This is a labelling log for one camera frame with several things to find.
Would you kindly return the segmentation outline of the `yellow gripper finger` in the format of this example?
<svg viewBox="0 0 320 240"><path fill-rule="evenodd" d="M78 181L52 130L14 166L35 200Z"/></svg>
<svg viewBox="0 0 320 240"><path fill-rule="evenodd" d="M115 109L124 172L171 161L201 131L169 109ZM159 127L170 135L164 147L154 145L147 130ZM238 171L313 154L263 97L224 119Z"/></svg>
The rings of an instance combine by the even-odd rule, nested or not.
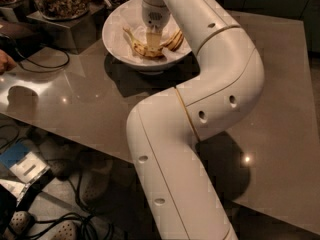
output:
<svg viewBox="0 0 320 240"><path fill-rule="evenodd" d="M157 28L148 28L146 31L147 45L150 49L158 49L160 47L160 41L162 38L162 32Z"/></svg>

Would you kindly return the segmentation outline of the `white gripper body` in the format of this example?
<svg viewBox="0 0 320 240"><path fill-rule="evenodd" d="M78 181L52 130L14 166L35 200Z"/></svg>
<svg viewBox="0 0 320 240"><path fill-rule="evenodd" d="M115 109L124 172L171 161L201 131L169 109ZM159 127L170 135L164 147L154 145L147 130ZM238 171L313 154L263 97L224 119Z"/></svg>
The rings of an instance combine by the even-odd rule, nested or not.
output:
<svg viewBox="0 0 320 240"><path fill-rule="evenodd" d="M151 29L163 29L169 22L170 12L163 0L142 0L142 19Z"/></svg>

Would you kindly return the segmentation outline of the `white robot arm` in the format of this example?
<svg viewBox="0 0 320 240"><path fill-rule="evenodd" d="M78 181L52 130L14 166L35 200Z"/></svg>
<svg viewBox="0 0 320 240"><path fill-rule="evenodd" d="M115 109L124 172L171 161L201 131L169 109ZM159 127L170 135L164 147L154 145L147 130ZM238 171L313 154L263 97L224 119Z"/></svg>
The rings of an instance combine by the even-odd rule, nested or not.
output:
<svg viewBox="0 0 320 240"><path fill-rule="evenodd" d="M194 145L242 120L264 85L261 57L215 0L143 0L143 20L169 13L195 55L197 77L139 102L127 141L163 240L237 240Z"/></svg>

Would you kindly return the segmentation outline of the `person hand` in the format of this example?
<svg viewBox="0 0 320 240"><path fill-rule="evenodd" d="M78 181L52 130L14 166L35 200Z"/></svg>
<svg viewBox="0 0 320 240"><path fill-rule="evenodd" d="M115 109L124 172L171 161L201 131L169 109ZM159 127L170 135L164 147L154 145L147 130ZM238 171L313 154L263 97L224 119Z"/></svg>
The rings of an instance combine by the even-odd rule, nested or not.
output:
<svg viewBox="0 0 320 240"><path fill-rule="evenodd" d="M5 51L0 50L0 75L13 70L17 63Z"/></svg>

